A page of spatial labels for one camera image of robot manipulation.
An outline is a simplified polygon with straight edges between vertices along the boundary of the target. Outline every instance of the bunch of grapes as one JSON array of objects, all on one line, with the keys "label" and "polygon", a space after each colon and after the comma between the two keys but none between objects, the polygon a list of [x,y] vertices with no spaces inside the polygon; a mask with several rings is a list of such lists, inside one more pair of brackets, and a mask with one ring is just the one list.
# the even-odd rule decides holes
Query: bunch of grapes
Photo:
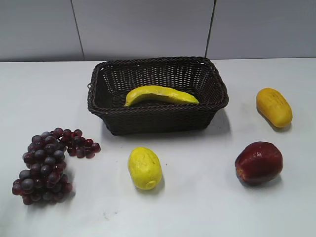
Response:
[{"label": "bunch of grapes", "polygon": [[101,150],[98,143],[91,139],[85,140],[79,129],[71,132],[69,129],[56,128],[32,137],[28,152],[22,155],[29,170],[22,170],[12,187],[12,193],[22,196],[25,205],[40,200],[60,201],[72,191],[73,186],[63,173],[67,146],[69,154],[77,155],[78,158],[92,158],[95,152]]}]

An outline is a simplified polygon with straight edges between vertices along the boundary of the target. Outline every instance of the gray wall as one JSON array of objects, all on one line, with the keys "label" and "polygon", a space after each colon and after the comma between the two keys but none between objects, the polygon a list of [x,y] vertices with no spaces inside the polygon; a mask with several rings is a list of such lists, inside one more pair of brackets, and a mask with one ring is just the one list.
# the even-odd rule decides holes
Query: gray wall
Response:
[{"label": "gray wall", "polygon": [[[0,61],[204,56],[213,3],[0,0]],[[218,0],[207,57],[316,57],[315,42],[316,0]]]}]

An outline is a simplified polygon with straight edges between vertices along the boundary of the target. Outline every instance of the red apple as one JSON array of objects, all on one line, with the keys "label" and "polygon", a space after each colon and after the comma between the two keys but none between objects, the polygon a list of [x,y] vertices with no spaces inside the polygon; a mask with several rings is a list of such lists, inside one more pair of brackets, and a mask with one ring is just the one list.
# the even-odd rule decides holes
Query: red apple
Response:
[{"label": "red apple", "polygon": [[273,180],[283,169],[283,157],[275,145],[254,142],[235,161],[236,172],[247,184],[256,185]]}]

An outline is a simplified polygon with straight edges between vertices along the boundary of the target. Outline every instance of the fake fruit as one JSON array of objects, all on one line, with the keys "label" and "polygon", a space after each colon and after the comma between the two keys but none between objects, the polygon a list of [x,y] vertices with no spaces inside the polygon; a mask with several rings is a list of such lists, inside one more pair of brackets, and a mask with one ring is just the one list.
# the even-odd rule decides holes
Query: fake fruit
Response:
[{"label": "fake fruit", "polygon": [[150,149],[138,147],[128,160],[128,170],[136,187],[153,189],[162,178],[162,170],[157,155]]},{"label": "fake fruit", "polygon": [[283,157],[275,145],[254,142],[235,161],[236,172],[247,184],[256,185],[273,180],[283,169]]},{"label": "fake fruit", "polygon": [[125,106],[131,106],[144,100],[160,100],[173,104],[198,104],[198,100],[185,92],[172,88],[145,85],[133,89],[126,96]]},{"label": "fake fruit", "polygon": [[272,88],[264,88],[257,94],[257,108],[275,127],[288,126],[293,118],[292,109],[286,99]]}]

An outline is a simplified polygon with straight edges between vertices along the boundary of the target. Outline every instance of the banana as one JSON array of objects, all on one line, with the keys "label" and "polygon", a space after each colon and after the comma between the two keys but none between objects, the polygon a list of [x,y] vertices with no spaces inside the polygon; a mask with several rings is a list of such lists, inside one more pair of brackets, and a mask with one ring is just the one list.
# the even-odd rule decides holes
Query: banana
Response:
[{"label": "banana", "polygon": [[133,89],[126,96],[125,106],[131,106],[144,100],[160,100],[173,104],[198,104],[198,100],[185,92],[172,88],[145,85]]}]

